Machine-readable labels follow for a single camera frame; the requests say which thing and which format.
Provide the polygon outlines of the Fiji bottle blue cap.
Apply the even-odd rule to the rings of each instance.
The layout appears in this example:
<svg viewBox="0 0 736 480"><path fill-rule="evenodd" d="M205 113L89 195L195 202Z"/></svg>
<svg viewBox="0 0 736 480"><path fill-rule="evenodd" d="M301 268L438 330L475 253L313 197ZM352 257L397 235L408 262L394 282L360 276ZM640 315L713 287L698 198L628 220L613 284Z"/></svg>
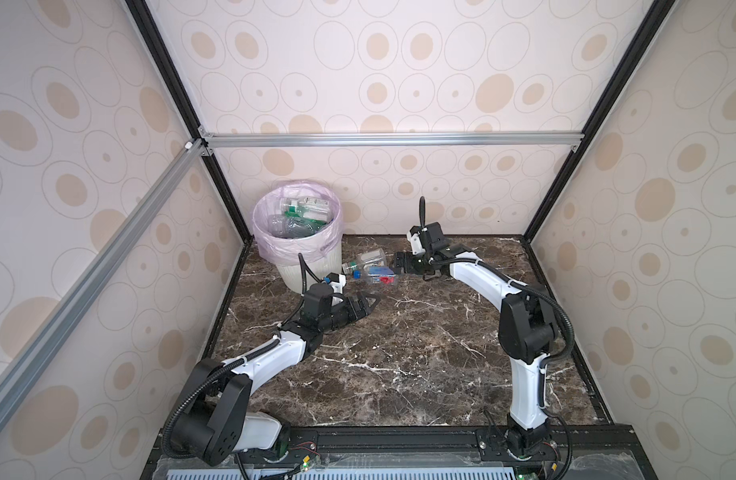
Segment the Fiji bottle blue cap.
<svg viewBox="0 0 736 480"><path fill-rule="evenodd" d="M393 285L396 281L396 274L391 268L377 265L358 269L353 273L353 277L371 284Z"/></svg>

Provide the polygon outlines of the clear bottle green band cap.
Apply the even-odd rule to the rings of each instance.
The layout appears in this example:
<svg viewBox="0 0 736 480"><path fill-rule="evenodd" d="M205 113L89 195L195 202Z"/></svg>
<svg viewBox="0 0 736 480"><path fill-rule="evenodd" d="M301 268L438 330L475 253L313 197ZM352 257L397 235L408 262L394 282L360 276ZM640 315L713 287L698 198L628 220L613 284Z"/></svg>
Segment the clear bottle green band cap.
<svg viewBox="0 0 736 480"><path fill-rule="evenodd" d="M347 276L352 276L357 271L363 271L364 269L372 266L385 266L386 265L386 254L382 248L374 249L368 252L357 255L353 260L347 261L342 264L342 273Z"/></svg>

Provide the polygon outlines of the clear bottle white cap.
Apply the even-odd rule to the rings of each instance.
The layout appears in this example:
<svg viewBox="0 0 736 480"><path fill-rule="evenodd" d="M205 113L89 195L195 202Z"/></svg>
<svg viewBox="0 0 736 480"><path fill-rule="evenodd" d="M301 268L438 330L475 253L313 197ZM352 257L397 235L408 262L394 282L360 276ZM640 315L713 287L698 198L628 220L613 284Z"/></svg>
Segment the clear bottle white cap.
<svg viewBox="0 0 736 480"><path fill-rule="evenodd" d="M282 213L287 216L323 223L329 223L333 218L330 202L313 196L284 197L280 201L280 207Z"/></svg>

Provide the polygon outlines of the green bottle yellow cap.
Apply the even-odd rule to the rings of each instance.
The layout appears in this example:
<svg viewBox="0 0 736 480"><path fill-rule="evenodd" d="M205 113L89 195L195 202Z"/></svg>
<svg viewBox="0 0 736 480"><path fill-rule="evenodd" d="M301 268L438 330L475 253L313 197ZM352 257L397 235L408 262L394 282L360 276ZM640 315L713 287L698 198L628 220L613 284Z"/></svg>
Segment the green bottle yellow cap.
<svg viewBox="0 0 736 480"><path fill-rule="evenodd" d="M318 233L323 227L325 227L328 224L328 223L312 221L312 220L308 220L308 219L304 219L304 218L301 218L301 219L302 219L303 222L306 222L308 224L308 226L309 226L310 233L309 233L309 235L307 237L312 236L312 235Z"/></svg>

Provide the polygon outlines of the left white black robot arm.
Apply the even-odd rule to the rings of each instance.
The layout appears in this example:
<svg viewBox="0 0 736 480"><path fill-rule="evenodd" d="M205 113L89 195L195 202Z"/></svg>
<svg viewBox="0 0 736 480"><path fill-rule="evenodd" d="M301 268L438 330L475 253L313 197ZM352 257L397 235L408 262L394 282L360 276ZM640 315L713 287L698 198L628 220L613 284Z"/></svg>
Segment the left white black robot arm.
<svg viewBox="0 0 736 480"><path fill-rule="evenodd" d="M310 357L327 333L369 316L380 301L378 294L346 295L333 283L316 283L271 340L233 359L197 363L163 426L163 453L209 466L246 450L282 456L290 438L284 423L263 412L250 413L251 396Z"/></svg>

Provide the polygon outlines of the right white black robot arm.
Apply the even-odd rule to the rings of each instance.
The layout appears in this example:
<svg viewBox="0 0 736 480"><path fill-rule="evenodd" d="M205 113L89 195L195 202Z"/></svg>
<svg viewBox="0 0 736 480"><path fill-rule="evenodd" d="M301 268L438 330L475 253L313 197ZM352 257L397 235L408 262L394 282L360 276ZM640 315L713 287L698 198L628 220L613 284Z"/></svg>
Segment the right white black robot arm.
<svg viewBox="0 0 736 480"><path fill-rule="evenodd" d="M452 244L437 222L411 227L406 238L411 247L405 254L408 270L427 279L458 280L499 311L498 340L510 358L512 375L505 440L515 456L527 456L549 436L546 374L560 329L546 295Z"/></svg>

